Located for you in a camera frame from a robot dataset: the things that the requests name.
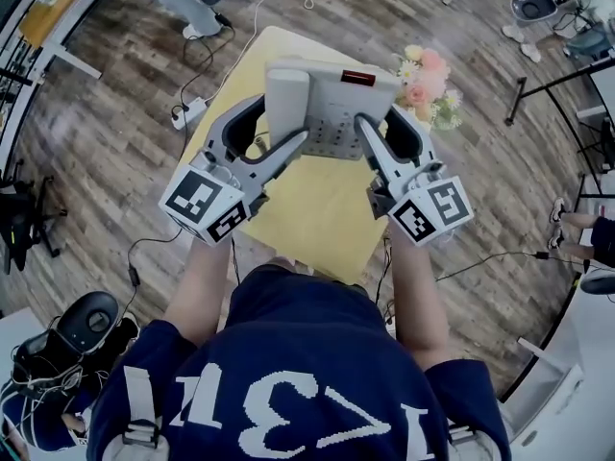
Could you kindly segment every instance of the power adapter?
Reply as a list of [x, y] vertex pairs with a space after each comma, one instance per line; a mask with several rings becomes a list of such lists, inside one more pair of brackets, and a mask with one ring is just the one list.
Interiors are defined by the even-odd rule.
[[226, 26], [229, 29], [233, 29], [233, 23], [228, 18], [226, 18], [224, 15], [222, 15], [222, 13], [216, 12], [215, 20], [217, 20], [223, 26]]
[[134, 288], [139, 287], [141, 284], [141, 279], [138, 277], [138, 271], [132, 264], [128, 265], [128, 277], [130, 278], [131, 284]]

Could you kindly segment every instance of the office chair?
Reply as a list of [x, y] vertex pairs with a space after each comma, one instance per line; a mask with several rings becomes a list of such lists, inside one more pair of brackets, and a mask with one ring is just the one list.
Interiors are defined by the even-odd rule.
[[64, 209], [52, 215], [43, 213], [46, 186], [54, 179], [43, 178], [37, 198], [33, 193], [34, 183], [19, 179], [19, 168], [22, 165], [23, 159], [15, 165], [12, 176], [0, 182], [0, 233], [6, 245], [6, 274], [11, 271], [11, 260], [14, 260], [17, 269], [22, 271], [28, 250], [41, 240], [51, 257], [58, 256], [60, 250], [51, 247], [45, 222], [68, 215]]

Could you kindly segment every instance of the white flower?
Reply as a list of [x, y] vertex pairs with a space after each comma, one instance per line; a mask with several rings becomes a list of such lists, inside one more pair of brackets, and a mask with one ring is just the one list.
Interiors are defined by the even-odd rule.
[[402, 78], [405, 85], [413, 84], [417, 78], [419, 66], [414, 61], [404, 60], [397, 75]]
[[444, 98], [451, 109], [461, 106], [461, 93], [455, 89], [449, 89], [444, 93]]

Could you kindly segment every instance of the yellow tablecloth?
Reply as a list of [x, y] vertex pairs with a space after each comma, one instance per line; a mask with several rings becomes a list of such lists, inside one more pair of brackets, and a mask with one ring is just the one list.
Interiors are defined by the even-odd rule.
[[74, 1], [58, 0], [51, 6], [36, 1], [19, 24], [21, 34], [34, 48], [40, 47]]
[[[267, 61], [291, 55], [357, 63], [311, 39], [277, 27], [266, 28], [212, 102], [185, 149], [182, 163], [190, 162], [203, 146], [215, 118], [242, 99], [264, 92]], [[374, 220], [367, 201], [365, 189], [373, 179], [365, 158], [303, 156], [266, 185], [270, 200], [241, 230], [281, 255], [354, 283], [386, 227], [385, 218]]]

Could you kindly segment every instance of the pink flower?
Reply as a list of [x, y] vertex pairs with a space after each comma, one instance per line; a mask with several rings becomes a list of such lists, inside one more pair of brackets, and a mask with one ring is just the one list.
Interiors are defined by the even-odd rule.
[[425, 89], [428, 102], [433, 102], [442, 97], [444, 92], [446, 92], [446, 77], [442, 76], [439, 72], [422, 70], [418, 85]]
[[440, 57], [437, 51], [430, 48], [423, 51], [421, 63], [426, 70], [436, 71], [446, 69], [446, 61]]
[[428, 92], [420, 84], [409, 85], [406, 87], [406, 100], [415, 108], [423, 106], [429, 102]]

